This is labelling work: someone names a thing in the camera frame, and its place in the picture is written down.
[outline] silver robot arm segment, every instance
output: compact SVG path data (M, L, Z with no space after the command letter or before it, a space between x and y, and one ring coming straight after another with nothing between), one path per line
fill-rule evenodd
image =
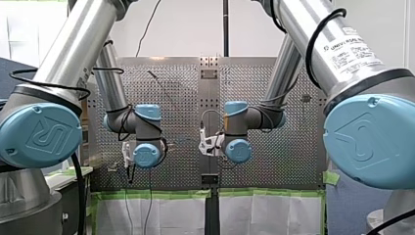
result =
M414 75L387 67L328 0L258 0L293 39L327 95L325 147L347 175L384 189L415 188Z
M114 22L123 18L130 3L76 3L33 79L44 85L18 85L0 113L1 162L19 168L48 167L77 149L81 141L81 94L50 84L86 87Z

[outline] green tape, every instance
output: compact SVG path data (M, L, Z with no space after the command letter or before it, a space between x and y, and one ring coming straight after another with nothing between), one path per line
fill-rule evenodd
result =
M254 194L254 190L252 188L219 189L220 197L244 197L244 196L252 196L253 194Z
M252 195L282 196L282 197L302 197L302 198L321 198L324 196L323 190L284 190L266 188L246 188L246 189L220 189L220 197L241 197Z
M323 182L325 184L337 185L340 179L340 175L331 171L323 172Z
M92 216L92 235L97 235L97 210L98 210L98 196L91 195L91 216Z
M209 190L189 190L189 191L152 191L150 190L127 190L128 199L162 199L162 200L183 200L183 199L204 199L210 197ZM96 199L119 200L125 199L125 191L98 192L93 193Z
M91 166L83 166L83 167L81 167L82 173L85 172L85 171L87 171L87 170L91 170L91 169L92 169ZM75 176L76 175L76 172L75 172L75 169L74 168L70 168L70 169L67 169L65 171L61 171L60 169L58 169L58 170L55 170L55 171L52 171L52 172L48 173L47 176L53 176L53 175L57 175L57 174L59 174L59 175L71 175L71 176Z

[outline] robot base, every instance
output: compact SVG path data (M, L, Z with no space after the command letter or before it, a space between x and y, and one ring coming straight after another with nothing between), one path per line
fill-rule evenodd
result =
M60 193L54 192L47 204L0 218L0 234L62 235L61 198Z

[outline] white cloth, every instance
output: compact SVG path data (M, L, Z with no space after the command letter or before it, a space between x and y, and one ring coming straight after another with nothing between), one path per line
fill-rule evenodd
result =
M253 195L220 198L221 235L322 234L322 199Z

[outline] wire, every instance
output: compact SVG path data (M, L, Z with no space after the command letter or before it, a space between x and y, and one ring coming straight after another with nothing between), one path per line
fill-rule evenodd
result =
M206 115L207 113L217 113L217 114L219 115L219 119L221 119L221 118L222 118L222 114L221 114L218 110L205 110L205 111L202 113L202 117L201 117L201 128L203 128L203 127L204 127L204 119L205 119L205 115Z
M153 20L153 17L155 16L156 10L159 7L159 3L161 2L161 0L159 0L155 6L155 9L153 10L152 15L150 16L149 21L147 22L147 26L146 26L146 30L144 30L143 36L140 38L140 42L138 43L138 49L137 49L137 53L135 54L135 57L138 57L138 54L140 53L141 50L141 43L143 42L144 37L146 37L147 31L149 30L149 26L150 23Z
M291 84L291 86L282 94L282 95L279 95L279 96L277 96L277 97L274 97L274 98L271 98L271 99L269 99L269 100L260 100L259 102L260 103L265 103L265 102L274 102L274 101L276 101L276 100L279 100L279 99L281 99L281 98L284 98L286 95L288 95L293 89L294 89L294 87L296 87L296 85L297 85L297 82L299 81L299 75L297 76L297 78L296 78L296 80L294 80L294 82L293 82L293 84Z
M132 223L132 218L131 218L131 213L129 211L129 206L128 206L128 202L127 202L127 189L125 188L125 207L127 209L127 214L128 214L128 219L130 222L130 234L133 235L134 234L134 226Z
M92 68L93 71L114 71L118 74L123 74L125 71L122 68L101 68L101 67L94 67Z
M258 110L263 116L265 116L268 119L269 123L271 123L271 127L274 127L274 121L272 120L272 118L266 112L264 112L261 108L255 107L255 106L250 106L250 108L254 110ZM260 131L262 131L263 133L269 134L273 130L274 130L273 128L270 128L269 130L261 129Z
M146 221L144 222L144 235L147 234L147 223L149 222L150 212L152 211L152 206L153 206L152 170L151 169L149 169L149 190L150 190L150 205L149 205L149 210L147 211Z
M164 144L164 156L162 156L162 158L159 160L158 163L156 163L155 165L153 165L153 168L159 166L162 164L162 162L164 162L165 158L167 157L167 152L168 152L168 144L167 144L167 140L162 137L161 138L162 143Z
M1 100L0 99L0 111L3 110L3 108L6 106L7 100Z
M121 138L122 131L127 132L127 130L125 129L125 124L127 123L128 117L131 115L133 111L131 104L128 104L128 108L129 110L124 114L124 116L122 116L121 127L119 128L119 131L118 131L118 141L124 141L128 138L128 136L130 136L130 133L127 133L124 137Z
M283 26L281 25L280 20L275 15L274 0L269 0L269 2L270 2L270 5L271 5L271 18L272 18L272 21L274 21L274 23L278 27L278 29L280 29L284 33L287 33L287 30L283 28Z
M329 21L337 17L345 17L346 14L347 14L347 10L344 8L339 8L339 9L334 10L330 15L328 15L318 24L317 28L312 33L310 40L308 42L307 50L305 52L305 68L307 70L308 78L319 89L321 89L321 87L318 81L315 79L314 70L311 65L312 52L314 50L315 42L317 41L317 38L320 35L320 32L324 29L324 27L327 25Z
M164 86L160 83L159 78L150 70L147 71L152 77L153 79L156 81L156 83L159 85L159 87L161 87L162 92L164 93L164 95L170 100L170 103L172 106L174 106L174 108L176 109L176 111L178 110L175 102L173 101L173 99L168 95L167 91L165 90Z
M29 72L37 72L37 69L14 70L14 71L11 71L9 73L9 77L11 77L12 79L18 80L18 81L27 82L29 84L37 85L37 86L54 87L54 88L61 88L61 89L66 89L66 90L75 90L75 91L85 92L86 94L83 95L83 96L81 96L78 99L79 101L84 100L89 95L91 95L91 91L88 90L88 89L86 89L86 88L73 87L73 86L65 86L65 85L59 85L59 84L54 84L54 83L46 83L46 82L40 82L40 81L33 81L33 80L28 79L28 78L25 78L25 77L22 77L22 76L18 76L18 74L29 73Z
M385 228L390 227L390 226L404 220L405 218L408 218L408 217L411 217L411 216L414 216L414 215L415 215L415 209L412 210L412 211L405 212L401 215L398 215L394 218L391 218L390 220L388 220L388 221L382 223L381 225L377 226L376 228L372 229L367 235L378 235L378 233L380 231L384 230Z
M76 180L78 185L78 200L79 200L79 222L77 234L83 234L86 216L86 205L85 205L85 184L83 182L82 169L80 167L79 160L76 153L71 156L73 167L75 168Z

